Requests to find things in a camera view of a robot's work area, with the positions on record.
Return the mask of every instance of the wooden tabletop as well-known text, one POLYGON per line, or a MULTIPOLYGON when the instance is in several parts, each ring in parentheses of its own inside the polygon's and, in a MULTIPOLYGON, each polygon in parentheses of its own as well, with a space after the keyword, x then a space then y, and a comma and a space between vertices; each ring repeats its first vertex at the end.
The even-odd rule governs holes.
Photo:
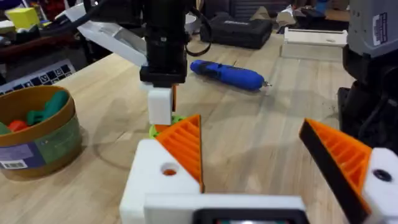
MULTIPOLYGON (((301 195, 312 223, 340 224, 341 208, 299 140, 299 129, 304 117, 337 127, 337 89, 353 80, 340 63, 280 58, 282 39, 273 34, 261 50, 214 45, 199 57, 263 74, 274 85, 268 95, 189 70, 178 87, 177 114, 202 116, 207 192, 301 195)), ((204 46, 194 42, 189 48, 204 46)), ((149 129, 139 68, 110 55, 59 85, 76 101, 85 150, 39 180, 11 182, 0 175, 0 223, 120 223, 118 206, 134 151, 149 129)))

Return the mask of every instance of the cable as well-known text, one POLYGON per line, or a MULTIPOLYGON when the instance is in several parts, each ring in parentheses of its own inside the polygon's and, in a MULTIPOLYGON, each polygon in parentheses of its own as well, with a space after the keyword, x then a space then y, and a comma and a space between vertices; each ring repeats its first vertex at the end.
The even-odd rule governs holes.
POLYGON ((110 0, 102 0, 98 3, 97 6, 92 7, 92 10, 90 10, 89 12, 87 12, 84 16, 80 17, 79 19, 77 19, 74 22, 71 22, 65 26, 61 26, 59 28, 56 29, 50 29, 50 30, 42 30, 40 33, 44 36, 49 36, 49 35, 59 35, 62 34, 64 32, 73 30, 73 29, 77 29, 77 27, 85 24, 87 21, 90 20, 91 17, 93 17, 96 13, 98 13, 98 11, 101 9, 101 7, 106 4, 108 1, 110 0))
POLYGON ((185 50, 187 51, 187 54, 191 55, 192 57, 198 57, 198 56, 204 55, 205 53, 207 53, 210 50, 211 42, 212 42, 211 26, 210 26, 210 23, 207 20, 207 18, 202 13, 200 13, 200 11, 198 9, 196 9, 195 7, 192 7, 190 11, 192 12, 193 15, 195 15, 197 18, 199 18, 202 21, 202 23, 205 26, 205 28, 209 34, 209 37, 210 37, 209 45, 207 46, 207 48, 205 50, 202 50, 201 52, 191 52, 188 50, 187 46, 185 46, 185 50))
POLYGON ((358 132, 358 139, 360 141, 363 141, 363 137, 365 134, 365 131, 369 127, 369 125, 373 122, 377 114, 379 114, 380 110, 383 108, 383 106, 388 102, 388 96, 387 94, 383 94, 381 96, 380 102, 376 105, 375 109, 372 111, 371 115, 366 119, 366 121, 362 124, 362 126, 359 129, 358 132))

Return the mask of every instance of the round container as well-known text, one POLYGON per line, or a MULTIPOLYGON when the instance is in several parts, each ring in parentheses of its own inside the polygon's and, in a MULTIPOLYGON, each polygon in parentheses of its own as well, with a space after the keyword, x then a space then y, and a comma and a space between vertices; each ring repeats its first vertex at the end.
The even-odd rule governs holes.
POLYGON ((37 86, 0 96, 0 121, 26 121, 57 91, 68 93, 66 105, 54 116, 22 131, 0 135, 0 169, 9 179, 43 177, 61 169, 81 152, 80 126, 70 93, 59 86, 37 86))

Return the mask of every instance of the label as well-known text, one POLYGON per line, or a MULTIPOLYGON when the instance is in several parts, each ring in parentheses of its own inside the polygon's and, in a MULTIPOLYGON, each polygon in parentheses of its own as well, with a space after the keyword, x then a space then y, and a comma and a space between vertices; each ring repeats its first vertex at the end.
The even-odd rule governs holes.
POLYGON ((378 46, 387 41, 387 13, 384 12, 373 17, 373 44, 378 46))
POLYGON ((66 125, 27 144, 0 147, 0 169, 28 169, 47 165, 67 154, 81 142, 75 115, 66 125))

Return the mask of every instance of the blue power tool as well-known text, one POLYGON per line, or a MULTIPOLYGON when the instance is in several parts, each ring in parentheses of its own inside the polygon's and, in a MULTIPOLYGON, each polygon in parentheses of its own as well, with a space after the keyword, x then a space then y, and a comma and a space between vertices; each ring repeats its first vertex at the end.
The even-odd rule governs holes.
POLYGON ((196 60, 192 62, 191 70, 196 74, 214 78, 225 84, 249 91, 258 90, 263 86, 272 86, 257 72, 230 65, 196 60))

